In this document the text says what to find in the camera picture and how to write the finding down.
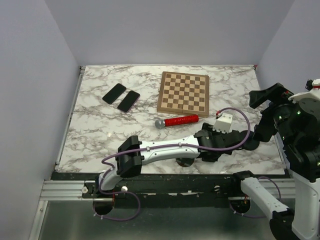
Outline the black round-base phone holder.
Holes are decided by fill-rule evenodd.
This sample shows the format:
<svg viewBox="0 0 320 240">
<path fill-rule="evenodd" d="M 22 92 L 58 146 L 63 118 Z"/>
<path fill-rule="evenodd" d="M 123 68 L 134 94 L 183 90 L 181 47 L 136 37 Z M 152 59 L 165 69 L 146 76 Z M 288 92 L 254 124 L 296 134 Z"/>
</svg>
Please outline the black round-base phone holder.
<svg viewBox="0 0 320 240">
<path fill-rule="evenodd" d="M 250 131 L 249 137 L 243 143 L 240 148 L 248 151 L 253 151 L 257 149 L 260 145 L 260 142 L 267 143 L 272 136 L 273 131 L 263 126 L 256 124 L 254 126 L 254 131 Z"/>
</svg>

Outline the black phone purple case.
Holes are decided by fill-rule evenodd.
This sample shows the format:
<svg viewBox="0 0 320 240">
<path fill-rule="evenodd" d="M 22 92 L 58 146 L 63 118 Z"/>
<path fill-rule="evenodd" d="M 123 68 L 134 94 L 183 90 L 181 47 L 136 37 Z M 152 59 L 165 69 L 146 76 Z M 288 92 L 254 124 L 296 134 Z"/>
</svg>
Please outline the black phone purple case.
<svg viewBox="0 0 320 240">
<path fill-rule="evenodd" d="M 123 113 L 129 112 L 133 105 L 137 102 L 139 97 L 139 93 L 130 90 L 128 94 L 124 97 L 124 99 L 120 102 L 120 104 L 117 106 L 117 109 Z"/>
</svg>

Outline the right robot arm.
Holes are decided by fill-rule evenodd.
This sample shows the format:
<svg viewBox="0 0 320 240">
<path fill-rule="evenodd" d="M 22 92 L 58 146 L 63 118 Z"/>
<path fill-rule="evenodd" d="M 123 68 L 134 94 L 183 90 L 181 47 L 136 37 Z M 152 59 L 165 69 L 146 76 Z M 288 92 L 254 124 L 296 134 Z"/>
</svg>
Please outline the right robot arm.
<svg viewBox="0 0 320 240">
<path fill-rule="evenodd" d="M 295 206 L 289 208 L 270 194 L 250 172 L 233 174 L 230 191 L 249 196 L 269 221 L 277 240 L 320 238 L 320 102 L 302 98 L 297 103 L 270 112 L 283 142 L 295 184 Z"/>
</svg>

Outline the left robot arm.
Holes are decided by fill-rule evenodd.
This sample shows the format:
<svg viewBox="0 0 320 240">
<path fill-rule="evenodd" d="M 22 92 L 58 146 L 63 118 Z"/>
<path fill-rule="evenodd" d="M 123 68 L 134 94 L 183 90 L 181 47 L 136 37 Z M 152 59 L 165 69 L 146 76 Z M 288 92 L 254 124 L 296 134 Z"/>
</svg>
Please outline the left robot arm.
<svg viewBox="0 0 320 240">
<path fill-rule="evenodd" d="M 201 159 L 203 162 L 216 162 L 223 154 L 231 155 L 242 149 L 253 135 L 251 130 L 218 132 L 207 123 L 193 135 L 168 141 L 140 141 L 138 136 L 129 137 L 117 149 L 117 153 L 106 157 L 102 162 L 111 166 L 99 175 L 93 191 L 101 198 L 125 178 L 141 174 L 143 166 L 169 159 Z"/>
</svg>

